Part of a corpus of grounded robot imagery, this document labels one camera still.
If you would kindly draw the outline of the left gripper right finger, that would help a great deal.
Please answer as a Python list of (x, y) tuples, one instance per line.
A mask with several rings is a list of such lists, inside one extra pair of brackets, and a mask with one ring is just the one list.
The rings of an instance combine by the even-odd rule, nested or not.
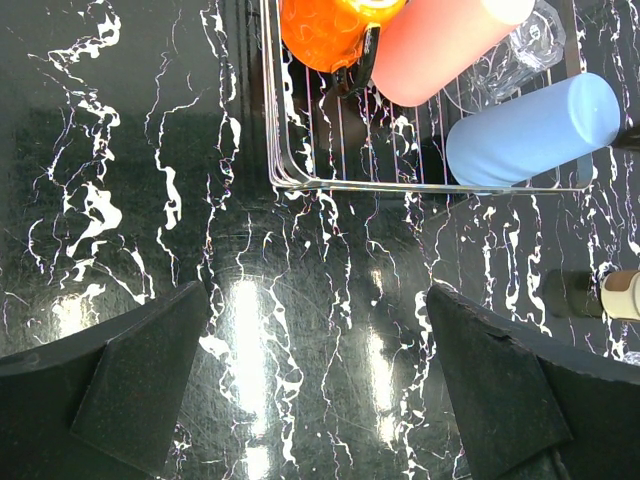
[(427, 312), (475, 479), (636, 479), (639, 369), (440, 285)]

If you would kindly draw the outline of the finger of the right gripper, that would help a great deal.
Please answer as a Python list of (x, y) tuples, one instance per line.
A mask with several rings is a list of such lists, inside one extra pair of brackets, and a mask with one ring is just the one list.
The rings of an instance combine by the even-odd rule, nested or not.
[(640, 150), (640, 126), (635, 125), (621, 131), (612, 142), (612, 147), (619, 150)]

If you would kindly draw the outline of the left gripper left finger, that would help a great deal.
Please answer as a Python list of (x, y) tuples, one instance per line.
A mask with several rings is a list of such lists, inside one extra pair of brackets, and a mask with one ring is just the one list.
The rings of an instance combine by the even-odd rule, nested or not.
[(199, 338), (199, 282), (1, 360), (4, 479), (162, 475)]

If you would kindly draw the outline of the metal cup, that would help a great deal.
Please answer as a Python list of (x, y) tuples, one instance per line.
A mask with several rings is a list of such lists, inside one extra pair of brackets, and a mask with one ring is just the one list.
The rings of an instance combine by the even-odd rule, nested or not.
[(639, 271), (611, 271), (597, 278), (586, 271), (552, 270), (542, 283), (542, 300), (555, 317), (639, 322)]

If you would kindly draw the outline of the blue plastic cup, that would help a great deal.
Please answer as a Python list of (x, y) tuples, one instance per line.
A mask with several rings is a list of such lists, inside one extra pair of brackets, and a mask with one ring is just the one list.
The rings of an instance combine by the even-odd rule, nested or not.
[(609, 146), (620, 124), (613, 88), (582, 73), (457, 121), (446, 160), (460, 185), (511, 187)]

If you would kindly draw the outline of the clear faceted glass tumbler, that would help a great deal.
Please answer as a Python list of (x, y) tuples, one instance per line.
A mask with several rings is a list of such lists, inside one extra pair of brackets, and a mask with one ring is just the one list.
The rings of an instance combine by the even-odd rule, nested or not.
[(536, 1), (531, 15), (476, 60), (461, 76), (461, 84), (476, 105), (497, 104), (558, 64), (565, 43), (559, 12), (546, 1)]

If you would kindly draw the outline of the pink plastic cup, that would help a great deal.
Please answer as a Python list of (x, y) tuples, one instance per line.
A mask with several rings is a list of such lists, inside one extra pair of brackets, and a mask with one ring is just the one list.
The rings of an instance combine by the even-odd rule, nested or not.
[(397, 105), (421, 105), (523, 23), (533, 7), (528, 0), (411, 1), (381, 33), (373, 83)]

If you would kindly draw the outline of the orange cup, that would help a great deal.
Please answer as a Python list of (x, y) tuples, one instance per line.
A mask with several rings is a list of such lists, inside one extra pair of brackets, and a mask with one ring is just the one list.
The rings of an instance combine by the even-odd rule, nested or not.
[(374, 69), (382, 31), (403, 0), (283, 0), (281, 39), (305, 66), (331, 76), (341, 97), (362, 91)]

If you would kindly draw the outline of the small clear plastic cup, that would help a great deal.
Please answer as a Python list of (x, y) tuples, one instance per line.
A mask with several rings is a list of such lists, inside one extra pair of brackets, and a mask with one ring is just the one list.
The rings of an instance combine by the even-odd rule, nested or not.
[(624, 354), (622, 361), (626, 364), (640, 366), (640, 352), (628, 351)]

